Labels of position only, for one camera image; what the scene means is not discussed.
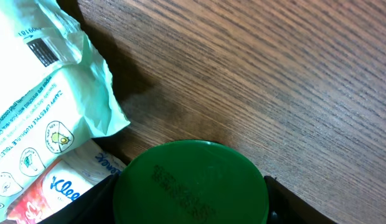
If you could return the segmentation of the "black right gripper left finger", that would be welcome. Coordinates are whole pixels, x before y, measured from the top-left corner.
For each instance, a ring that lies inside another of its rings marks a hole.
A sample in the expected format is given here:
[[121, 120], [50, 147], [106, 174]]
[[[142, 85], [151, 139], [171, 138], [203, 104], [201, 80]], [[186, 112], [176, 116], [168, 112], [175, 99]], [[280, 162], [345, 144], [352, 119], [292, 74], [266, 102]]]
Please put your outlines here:
[[113, 192], [118, 178], [118, 174], [109, 175], [39, 224], [115, 224]]

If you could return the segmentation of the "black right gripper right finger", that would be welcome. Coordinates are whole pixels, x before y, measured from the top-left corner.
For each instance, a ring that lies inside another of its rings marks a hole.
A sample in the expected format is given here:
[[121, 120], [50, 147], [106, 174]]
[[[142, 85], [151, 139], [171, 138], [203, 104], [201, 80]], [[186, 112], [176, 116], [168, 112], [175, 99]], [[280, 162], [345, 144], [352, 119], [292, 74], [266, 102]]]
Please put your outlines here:
[[267, 224], [336, 224], [288, 190], [276, 178], [266, 175], [264, 180], [269, 198]]

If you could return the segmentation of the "red Kleenex tissue pack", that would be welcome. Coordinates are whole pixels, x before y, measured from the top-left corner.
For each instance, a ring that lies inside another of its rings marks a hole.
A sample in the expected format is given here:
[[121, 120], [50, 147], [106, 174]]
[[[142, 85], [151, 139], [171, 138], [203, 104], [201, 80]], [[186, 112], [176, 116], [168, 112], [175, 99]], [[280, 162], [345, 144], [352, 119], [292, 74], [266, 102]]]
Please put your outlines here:
[[11, 205], [7, 219], [39, 223], [109, 175], [120, 174], [125, 167], [125, 163], [89, 140], [56, 159]]

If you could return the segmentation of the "green lid jar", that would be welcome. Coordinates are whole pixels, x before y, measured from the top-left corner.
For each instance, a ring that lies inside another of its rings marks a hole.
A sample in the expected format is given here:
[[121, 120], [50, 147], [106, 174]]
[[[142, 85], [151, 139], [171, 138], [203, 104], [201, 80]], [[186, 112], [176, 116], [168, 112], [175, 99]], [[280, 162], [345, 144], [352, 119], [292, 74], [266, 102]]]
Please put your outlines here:
[[148, 149], [121, 173], [115, 223], [264, 224], [268, 191], [257, 167], [236, 150], [183, 140]]

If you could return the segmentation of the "mint green wipes pack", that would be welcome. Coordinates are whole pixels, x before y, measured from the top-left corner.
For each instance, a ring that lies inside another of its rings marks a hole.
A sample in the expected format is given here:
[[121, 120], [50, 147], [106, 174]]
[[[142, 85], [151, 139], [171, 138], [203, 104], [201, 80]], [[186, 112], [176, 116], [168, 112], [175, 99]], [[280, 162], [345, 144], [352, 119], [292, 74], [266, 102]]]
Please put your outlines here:
[[112, 81], [56, 1], [0, 0], [0, 222], [56, 158], [129, 125]]

